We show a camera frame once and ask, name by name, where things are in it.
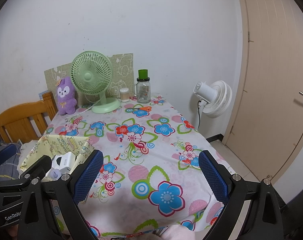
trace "table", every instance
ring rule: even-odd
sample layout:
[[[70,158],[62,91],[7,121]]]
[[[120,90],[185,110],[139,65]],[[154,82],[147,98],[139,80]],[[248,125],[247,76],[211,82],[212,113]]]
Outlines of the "table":
[[[77,109],[78,116],[56,115],[46,133],[74,142],[87,137],[104,154],[87,199],[78,205],[96,236],[134,236],[176,223],[201,231],[216,221],[223,204],[205,180],[198,155],[208,150],[234,170],[165,98],[138,104],[132,97],[106,114],[88,108]],[[66,232],[59,207],[54,211]]]

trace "blue gripper pad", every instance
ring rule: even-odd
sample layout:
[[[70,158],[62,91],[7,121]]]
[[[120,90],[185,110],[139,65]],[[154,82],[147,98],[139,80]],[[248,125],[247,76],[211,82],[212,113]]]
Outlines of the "blue gripper pad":
[[[15,144],[9,144],[0,151],[0,165],[16,154],[17,148]]]
[[[100,168],[104,162],[103,153],[97,151],[87,168],[84,170],[83,174],[79,177],[78,181],[75,183],[74,189],[74,203],[78,205],[80,201],[86,199],[86,196],[93,185]]]
[[[199,154],[198,161],[199,167],[210,185],[216,199],[226,205],[229,200],[227,184],[224,182],[218,170],[214,167],[204,152]]]

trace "door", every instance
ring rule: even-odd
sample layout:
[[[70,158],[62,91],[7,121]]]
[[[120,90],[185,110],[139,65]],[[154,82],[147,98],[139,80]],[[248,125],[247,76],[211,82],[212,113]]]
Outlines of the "door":
[[[294,0],[245,1],[248,66],[226,145],[258,179],[271,179],[303,134],[303,13]]]

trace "purple plush toy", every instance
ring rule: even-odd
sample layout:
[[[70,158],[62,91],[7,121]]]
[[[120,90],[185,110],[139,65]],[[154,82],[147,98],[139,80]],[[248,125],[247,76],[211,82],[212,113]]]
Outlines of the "purple plush toy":
[[[60,115],[73,114],[76,109],[75,88],[71,78],[62,78],[57,88],[58,112]]]

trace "cotton swab container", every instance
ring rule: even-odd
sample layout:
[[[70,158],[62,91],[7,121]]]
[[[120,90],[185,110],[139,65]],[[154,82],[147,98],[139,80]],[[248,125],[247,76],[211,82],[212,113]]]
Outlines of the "cotton swab container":
[[[130,100],[130,90],[129,88],[119,89],[119,94],[121,95],[122,102],[128,102]]]

